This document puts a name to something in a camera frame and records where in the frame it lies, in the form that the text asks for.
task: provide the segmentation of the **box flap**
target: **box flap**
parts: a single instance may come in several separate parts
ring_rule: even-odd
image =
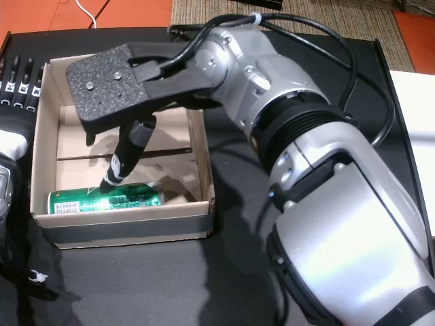
[[[30,210],[37,214],[46,211],[46,198],[56,186],[56,142],[61,100],[50,65],[44,67],[42,88],[33,143],[30,200]]]

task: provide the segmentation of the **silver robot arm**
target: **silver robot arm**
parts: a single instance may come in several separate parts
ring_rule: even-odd
[[[282,214],[267,250],[308,320],[435,325],[419,211],[352,120],[262,32],[244,26],[207,33],[201,44],[124,44],[70,65],[71,95],[89,139],[147,121],[174,102],[191,109],[221,104],[270,175],[269,195]],[[142,63],[132,65],[136,59]],[[94,87],[85,88],[91,80]]]
[[[417,207],[361,132],[252,28],[213,29],[190,65],[213,82],[283,212],[268,252],[316,325],[435,325]]]

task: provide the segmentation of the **black cable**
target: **black cable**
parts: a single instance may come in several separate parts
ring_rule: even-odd
[[[103,10],[107,7],[107,5],[109,4],[110,0],[106,0],[106,2],[104,2],[103,7],[101,7],[101,9],[97,12],[97,14],[95,15],[95,20],[97,20],[97,18],[101,15],[101,13],[103,12]],[[93,26],[93,22],[90,23],[88,29],[92,28]]]
[[[329,27],[308,18],[295,16],[291,14],[264,14],[262,15],[262,21],[260,25],[264,26],[264,23],[267,22],[267,20],[291,20],[293,22],[299,22],[301,24],[312,26],[315,29],[318,29],[331,36],[334,40],[338,42],[338,44],[340,44],[340,46],[344,49],[344,51],[346,51],[346,54],[350,60],[351,74],[349,76],[349,80],[347,81],[347,85],[343,90],[343,94],[341,95],[340,101],[338,102],[339,107],[344,111],[346,109],[346,104],[349,101],[349,98],[352,94],[352,91],[355,88],[356,79],[358,75],[358,66],[357,66],[355,54],[353,53],[352,49],[349,47],[349,44],[346,42],[346,40],[343,39],[336,31],[333,31]]]
[[[331,60],[336,65],[346,69],[351,70],[351,66],[341,59],[337,58],[335,55],[329,53],[328,51],[322,49],[321,47],[311,43],[310,41],[304,39],[303,37],[300,37],[294,33],[291,33],[279,26],[276,26],[274,24],[271,24],[269,22],[262,22],[261,25],[263,27],[266,27],[274,32],[277,32],[283,36],[289,37],[290,39],[293,39],[294,41],[297,41],[304,46],[307,46],[311,48],[312,50],[316,51],[317,53],[321,54],[322,56],[326,57],[327,59]],[[365,82],[367,85],[369,85],[378,95],[383,99],[387,106],[387,112],[385,114],[385,118],[382,123],[382,128],[376,135],[376,137],[371,141],[371,145],[376,148],[379,144],[382,143],[384,138],[387,136],[388,132],[390,131],[393,123],[394,118],[396,116],[396,110],[394,107],[394,103],[391,99],[391,97],[374,81],[371,80],[371,78],[367,77],[365,74],[363,74],[360,71],[357,71],[357,76]]]
[[[309,20],[307,18],[299,17],[299,16],[293,16],[293,15],[287,15],[287,14],[265,14],[262,16],[262,21],[260,23],[261,26],[266,27],[272,31],[275,31],[279,34],[282,34],[286,37],[289,37],[309,48],[312,50],[315,50],[317,53],[321,54],[322,56],[326,57],[327,59],[334,62],[336,65],[351,71],[351,76],[349,78],[349,81],[347,83],[347,87],[345,88],[345,91],[343,92],[343,95],[340,99],[339,105],[341,107],[345,107],[345,104],[347,104],[349,97],[354,89],[354,86],[356,84],[356,78],[354,77],[356,74],[356,77],[359,77],[362,81],[364,81],[367,85],[369,85],[376,93],[378,93],[379,96],[384,100],[386,106],[387,106],[387,113],[385,115],[381,130],[378,132],[376,137],[371,141],[371,144],[374,148],[376,148],[383,139],[387,136],[388,132],[390,131],[392,124],[394,123],[395,118],[395,107],[394,103],[392,102],[391,97],[385,93],[384,90],[382,90],[375,82],[371,80],[371,78],[367,77],[365,74],[358,71],[358,67],[356,66],[356,58],[351,51],[350,47],[347,45],[347,42],[335,31],[329,29],[328,27],[315,22],[313,20]],[[327,33],[329,36],[333,37],[336,41],[340,43],[340,45],[343,47],[343,49],[346,50],[346,52],[349,55],[350,64],[345,63],[341,59],[337,58],[333,54],[327,52],[326,50],[322,49],[321,47],[311,43],[310,41],[304,39],[303,37],[300,37],[294,33],[291,33],[277,25],[274,25],[272,23],[269,23],[265,20],[293,20],[296,22],[301,22],[303,24],[307,24],[309,26],[313,26],[324,33]],[[204,25],[201,24],[191,24],[191,25],[174,25],[173,26],[173,36],[182,37],[184,36],[184,31],[197,31],[200,28],[202,28]]]
[[[279,289],[281,290],[281,297],[283,298],[283,312],[280,314],[279,310],[275,313],[275,326],[285,326],[287,324],[288,315],[290,312],[290,301],[288,299],[287,287],[285,287],[284,280],[282,276],[278,274],[278,271],[275,271],[273,274],[275,275]]]
[[[250,24],[253,23],[256,18],[254,16],[244,16],[244,15],[223,15],[212,18],[209,20],[195,35],[195,38],[176,56],[172,59],[164,61],[159,64],[162,70],[171,69],[181,63],[185,63],[187,60],[194,56],[194,53],[202,42],[204,42],[206,36],[210,31],[225,22],[237,22],[240,24]]]

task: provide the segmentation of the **white cable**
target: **white cable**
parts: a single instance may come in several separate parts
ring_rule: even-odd
[[[95,17],[86,9],[83,8],[83,6],[80,4],[79,0],[75,0],[75,3],[79,6],[79,8],[89,16],[90,19],[92,19],[92,23],[94,24],[94,28],[97,27],[97,21],[95,20]]]
[[[261,14],[259,12],[252,12],[250,16],[255,16],[256,20],[253,22],[253,25],[259,25],[261,23]]]

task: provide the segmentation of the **orange floor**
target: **orange floor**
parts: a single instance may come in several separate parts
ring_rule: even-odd
[[[96,15],[105,0],[80,0]],[[98,27],[168,26],[172,0],[110,0]],[[0,45],[8,31],[25,33],[86,29],[92,21],[74,0],[0,0]]]
[[[394,12],[415,72],[435,75],[435,18]]]

